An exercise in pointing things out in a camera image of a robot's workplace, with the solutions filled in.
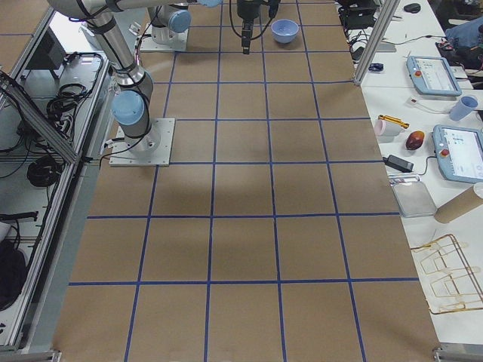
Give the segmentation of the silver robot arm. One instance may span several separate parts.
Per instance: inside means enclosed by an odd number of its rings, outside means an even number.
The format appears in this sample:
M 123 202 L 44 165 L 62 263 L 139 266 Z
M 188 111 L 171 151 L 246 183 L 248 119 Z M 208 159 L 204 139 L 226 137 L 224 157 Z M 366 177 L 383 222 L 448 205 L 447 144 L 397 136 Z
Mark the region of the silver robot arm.
M 147 9 L 152 29 L 184 32 L 191 23 L 189 1 L 50 1 L 49 5 L 71 21 L 84 22 L 112 64 L 121 93 L 112 101 L 112 112 L 124 132 L 126 149 L 154 149 L 158 137 L 152 129 L 149 103 L 153 80 L 130 52 L 118 27 L 115 13 Z
M 187 5 L 174 4 L 147 8 L 151 34 L 153 38 L 162 39 L 171 33 L 185 32 L 191 24 L 192 16 Z

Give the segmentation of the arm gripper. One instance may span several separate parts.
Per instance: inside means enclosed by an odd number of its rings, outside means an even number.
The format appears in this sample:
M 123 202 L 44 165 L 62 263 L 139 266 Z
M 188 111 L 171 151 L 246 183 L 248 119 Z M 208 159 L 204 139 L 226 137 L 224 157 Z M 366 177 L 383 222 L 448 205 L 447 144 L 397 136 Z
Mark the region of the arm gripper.
M 252 23 L 260 16 L 261 2 L 257 0 L 237 0 L 237 15 L 243 21 L 241 30 L 242 53 L 249 55 L 252 38 Z

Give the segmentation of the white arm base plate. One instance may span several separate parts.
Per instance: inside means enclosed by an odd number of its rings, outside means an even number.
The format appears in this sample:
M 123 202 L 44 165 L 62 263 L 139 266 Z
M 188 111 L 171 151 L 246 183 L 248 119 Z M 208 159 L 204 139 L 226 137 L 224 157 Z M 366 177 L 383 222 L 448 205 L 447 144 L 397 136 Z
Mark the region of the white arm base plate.
M 174 32 L 170 28 L 146 27 L 146 33 L 141 41 L 141 52 L 184 52 L 187 48 L 189 27 L 183 32 Z

